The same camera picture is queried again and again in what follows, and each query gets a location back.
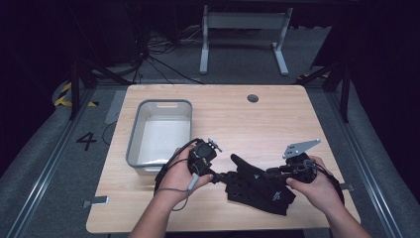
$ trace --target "person's right hand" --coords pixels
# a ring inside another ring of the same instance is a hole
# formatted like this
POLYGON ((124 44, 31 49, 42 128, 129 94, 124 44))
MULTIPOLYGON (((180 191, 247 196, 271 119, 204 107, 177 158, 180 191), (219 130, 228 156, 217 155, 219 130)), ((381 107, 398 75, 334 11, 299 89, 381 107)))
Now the person's right hand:
MULTIPOLYGON (((314 156, 309 156, 309 158, 326 170, 321 158, 314 156)), ((333 185, 322 173, 317 173, 316 178, 311 183, 300 182, 293 178, 288 178, 286 183, 291 188, 302 192, 313 206, 325 214, 328 214, 339 206, 343 206, 333 185)))

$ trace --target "black cloth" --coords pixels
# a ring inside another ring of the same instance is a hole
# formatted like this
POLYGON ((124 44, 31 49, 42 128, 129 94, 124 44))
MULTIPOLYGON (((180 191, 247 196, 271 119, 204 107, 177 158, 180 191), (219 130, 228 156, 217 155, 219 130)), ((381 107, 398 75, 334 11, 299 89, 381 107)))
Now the black cloth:
POLYGON ((263 170, 238 156, 232 155, 231 159, 238 167, 236 172, 224 174, 228 199, 269 213, 286 215, 288 205, 296 195, 280 182, 268 182, 263 170))

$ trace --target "white plastic bin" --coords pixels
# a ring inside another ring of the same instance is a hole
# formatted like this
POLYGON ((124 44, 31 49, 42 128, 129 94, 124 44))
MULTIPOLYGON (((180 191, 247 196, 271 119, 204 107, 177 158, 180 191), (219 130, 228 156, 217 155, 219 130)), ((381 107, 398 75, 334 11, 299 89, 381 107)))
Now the white plastic bin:
POLYGON ((189 101, 146 100, 139 105, 126 160, 139 175, 156 175, 175 152, 191 140, 189 101))

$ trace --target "number 4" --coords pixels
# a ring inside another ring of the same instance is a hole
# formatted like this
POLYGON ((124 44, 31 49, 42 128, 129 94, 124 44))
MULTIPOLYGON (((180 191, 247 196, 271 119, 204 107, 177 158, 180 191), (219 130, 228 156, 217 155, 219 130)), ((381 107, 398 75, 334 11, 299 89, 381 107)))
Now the number 4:
POLYGON ((95 143, 96 140, 92 140, 93 133, 89 132, 86 135, 82 136, 81 138, 77 139, 77 143, 86 143, 86 146, 84 147, 84 151, 89 150, 90 143, 95 143))

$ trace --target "metal frame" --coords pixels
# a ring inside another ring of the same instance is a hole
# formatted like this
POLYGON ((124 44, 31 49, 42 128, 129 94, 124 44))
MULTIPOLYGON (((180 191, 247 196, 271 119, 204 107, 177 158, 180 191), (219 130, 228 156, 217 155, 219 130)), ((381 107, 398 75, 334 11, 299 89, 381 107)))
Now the metal frame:
POLYGON ((219 29, 273 29, 280 30, 276 43, 272 43, 272 49, 277 59, 281 75, 288 75, 288 69, 281 52, 281 47, 287 32, 293 9, 288 8, 285 13, 226 13, 209 12, 208 6, 204 6, 203 12, 203 48, 201 51, 200 73, 206 74, 209 58, 209 28, 219 29))

